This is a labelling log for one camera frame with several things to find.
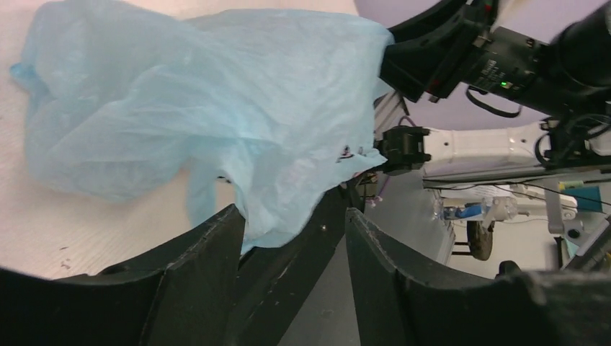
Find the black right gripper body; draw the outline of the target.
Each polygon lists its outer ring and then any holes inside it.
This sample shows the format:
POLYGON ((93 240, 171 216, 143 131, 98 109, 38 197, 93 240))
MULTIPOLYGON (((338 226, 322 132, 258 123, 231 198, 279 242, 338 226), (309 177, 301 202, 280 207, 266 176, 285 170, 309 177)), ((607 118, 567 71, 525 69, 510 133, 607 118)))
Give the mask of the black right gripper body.
POLYGON ((450 96, 498 14, 498 1, 438 1, 389 29, 395 43, 385 49, 380 78, 412 102, 424 93, 433 102, 450 96))

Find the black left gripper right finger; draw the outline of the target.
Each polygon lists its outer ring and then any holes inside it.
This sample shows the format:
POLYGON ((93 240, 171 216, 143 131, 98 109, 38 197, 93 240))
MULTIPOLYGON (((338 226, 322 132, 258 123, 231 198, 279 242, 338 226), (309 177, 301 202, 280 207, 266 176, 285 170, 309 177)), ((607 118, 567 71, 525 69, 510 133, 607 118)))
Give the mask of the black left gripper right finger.
POLYGON ((346 213, 362 345, 608 345, 610 275, 523 272, 495 279, 446 267, 346 213))

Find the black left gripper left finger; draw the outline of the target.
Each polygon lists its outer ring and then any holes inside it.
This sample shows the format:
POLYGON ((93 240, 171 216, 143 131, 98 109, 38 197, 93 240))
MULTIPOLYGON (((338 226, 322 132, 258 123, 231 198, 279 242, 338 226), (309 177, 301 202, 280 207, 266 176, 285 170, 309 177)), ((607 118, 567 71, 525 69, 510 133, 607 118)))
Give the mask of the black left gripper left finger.
POLYGON ((1 271, 3 345, 222 345, 244 220, 234 205, 97 275, 1 271))

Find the light blue plastic bag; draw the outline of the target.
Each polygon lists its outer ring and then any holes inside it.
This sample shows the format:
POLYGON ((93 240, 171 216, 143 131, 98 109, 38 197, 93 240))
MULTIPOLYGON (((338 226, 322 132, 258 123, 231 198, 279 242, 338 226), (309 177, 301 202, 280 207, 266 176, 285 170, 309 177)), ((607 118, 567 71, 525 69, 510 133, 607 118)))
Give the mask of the light blue plastic bag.
POLYGON ((393 36, 377 22, 297 9, 179 21, 123 1, 50 1, 10 73, 30 94, 29 173, 123 202, 189 171, 187 209, 213 214, 228 179, 242 249, 281 247, 323 194, 381 165, 374 107, 393 36))

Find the clear plastic water bottle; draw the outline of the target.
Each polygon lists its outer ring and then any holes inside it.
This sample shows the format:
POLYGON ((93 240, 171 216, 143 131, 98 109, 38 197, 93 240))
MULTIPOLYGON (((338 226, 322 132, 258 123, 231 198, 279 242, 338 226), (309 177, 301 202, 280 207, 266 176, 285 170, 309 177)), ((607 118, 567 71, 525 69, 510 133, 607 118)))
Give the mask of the clear plastic water bottle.
POLYGON ((512 197, 441 197, 434 202, 433 213, 446 221, 505 221, 518 214, 518 203, 512 197))

